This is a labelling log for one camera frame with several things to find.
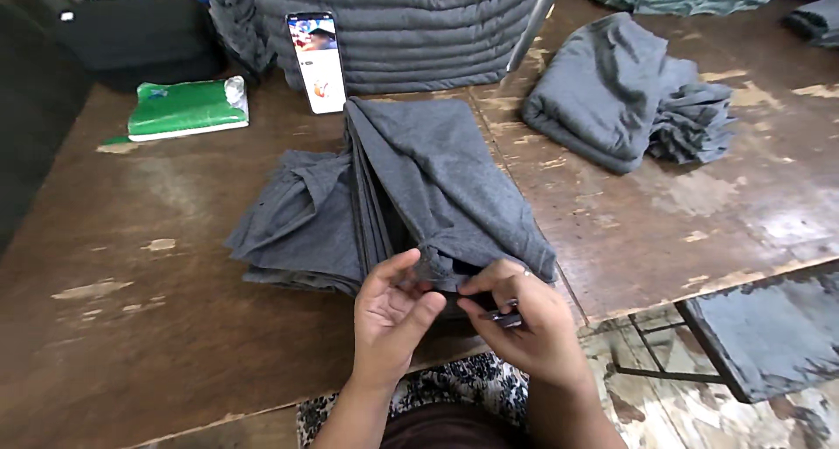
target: leopard print fabric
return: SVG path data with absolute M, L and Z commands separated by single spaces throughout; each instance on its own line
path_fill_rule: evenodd
M 526 373 L 493 352 L 406 375 L 390 401 L 388 418 L 429 403 L 479 406 L 510 424 L 526 429 L 528 382 Z M 297 405 L 297 439 L 305 448 L 315 439 L 338 394 Z

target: hand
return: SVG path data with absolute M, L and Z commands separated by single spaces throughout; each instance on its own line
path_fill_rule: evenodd
M 498 310 L 508 313 L 509 299 L 519 300 L 526 328 L 502 328 L 480 317 L 484 309 L 469 299 L 457 301 L 472 326 L 498 357 L 530 374 L 532 379 L 573 390 L 591 378 L 586 356 L 576 339 L 574 317 L 551 286 L 516 262 L 500 259 L 460 288 L 464 295 L 492 291 Z
M 411 249 L 377 265 L 356 298 L 354 382 L 393 391 L 411 362 L 422 336 L 446 306 L 446 297 L 416 283 L 413 266 L 420 251 Z

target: worn tabletop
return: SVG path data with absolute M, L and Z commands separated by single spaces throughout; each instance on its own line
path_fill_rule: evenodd
M 522 68 L 457 97 L 558 252 L 582 321 L 824 262 L 839 254 L 836 55 L 777 25 L 773 3 L 730 17 L 638 17 L 736 90 L 730 153 L 698 169 L 645 159 L 611 176 L 520 122 L 517 107 L 575 28 L 608 13 L 557 0 Z M 287 149 L 337 151 L 280 74 L 251 126 L 101 146 L 134 97 L 95 87 L 0 262 L 0 442 L 130 446 L 335 391 L 352 363 L 352 301 L 243 283 L 222 246 Z M 415 367 L 485 349 L 433 330 Z

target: green package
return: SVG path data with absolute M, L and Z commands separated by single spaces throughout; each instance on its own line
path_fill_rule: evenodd
M 171 86 L 144 82 L 128 119 L 131 141 L 173 138 L 247 126 L 247 97 L 240 76 Z

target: phone screen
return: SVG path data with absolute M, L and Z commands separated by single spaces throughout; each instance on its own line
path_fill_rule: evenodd
M 287 20 L 312 111 L 342 111 L 347 94 L 332 14 L 289 14 Z

